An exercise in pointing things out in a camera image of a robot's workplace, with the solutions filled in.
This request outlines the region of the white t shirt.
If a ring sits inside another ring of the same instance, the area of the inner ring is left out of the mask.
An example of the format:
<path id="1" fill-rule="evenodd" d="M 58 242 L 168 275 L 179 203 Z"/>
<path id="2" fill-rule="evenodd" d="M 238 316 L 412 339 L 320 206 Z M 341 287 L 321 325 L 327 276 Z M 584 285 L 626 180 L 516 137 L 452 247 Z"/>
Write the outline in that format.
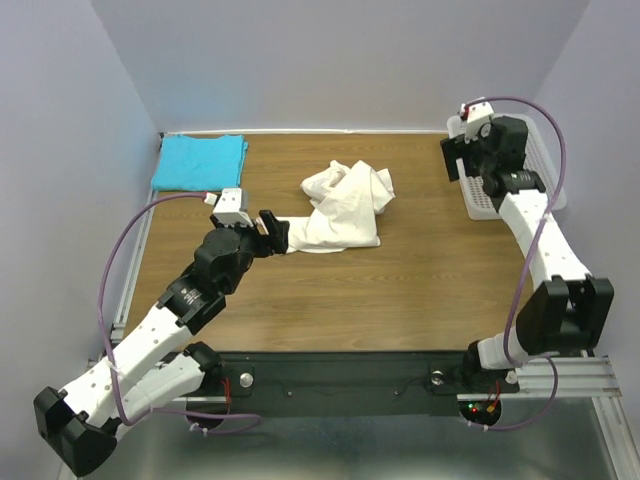
<path id="1" fill-rule="evenodd" d="M 338 253 L 350 248 L 378 247 L 377 217 L 395 198 L 391 173 L 358 161 L 348 167 L 336 160 L 300 184 L 313 212 L 288 217 L 289 254 Z"/>

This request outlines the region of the white plastic basket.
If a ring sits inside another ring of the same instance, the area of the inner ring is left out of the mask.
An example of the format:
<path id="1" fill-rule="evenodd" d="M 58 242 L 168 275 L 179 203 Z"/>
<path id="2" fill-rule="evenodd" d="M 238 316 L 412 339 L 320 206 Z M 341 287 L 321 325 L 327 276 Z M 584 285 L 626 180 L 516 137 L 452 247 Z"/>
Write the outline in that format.
<path id="1" fill-rule="evenodd" d="M 529 135 L 524 168 L 539 174 L 546 188 L 547 196 L 551 197 L 559 174 L 535 121 L 524 114 L 509 113 L 509 116 L 526 122 Z M 500 217 L 490 198 L 482 189 L 482 179 L 480 177 L 467 177 L 461 159 L 456 161 L 456 166 L 459 173 L 458 182 L 469 218 L 475 221 L 499 220 Z"/>

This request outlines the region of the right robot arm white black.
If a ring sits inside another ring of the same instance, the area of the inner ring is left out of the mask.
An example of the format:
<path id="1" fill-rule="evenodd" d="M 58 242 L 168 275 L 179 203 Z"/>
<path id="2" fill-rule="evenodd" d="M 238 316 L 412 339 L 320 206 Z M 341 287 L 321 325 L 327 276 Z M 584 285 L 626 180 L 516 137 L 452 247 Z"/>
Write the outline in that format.
<path id="1" fill-rule="evenodd" d="M 510 116 L 470 114 L 447 122 L 441 149 L 450 181 L 478 177 L 525 258 L 534 292 L 503 332 L 472 342 L 460 366 L 463 384 L 482 390 L 496 377 L 544 354 L 594 348 L 614 298 L 612 283 L 594 277 L 573 252 L 547 208 L 540 175 L 525 166 L 529 129 Z"/>

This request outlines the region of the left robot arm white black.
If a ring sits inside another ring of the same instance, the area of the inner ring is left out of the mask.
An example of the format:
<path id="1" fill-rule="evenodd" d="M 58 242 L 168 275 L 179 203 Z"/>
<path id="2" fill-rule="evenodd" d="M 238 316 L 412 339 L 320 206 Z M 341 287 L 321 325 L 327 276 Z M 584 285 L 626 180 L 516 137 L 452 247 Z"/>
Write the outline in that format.
<path id="1" fill-rule="evenodd" d="M 169 284 L 140 324 L 83 375 L 34 399 L 40 436 L 78 477 L 99 468 L 126 430 L 167 403 L 222 382 L 218 354 L 192 342 L 226 306 L 254 259 L 288 250 L 289 223 L 262 210 L 213 213 L 193 262 Z"/>

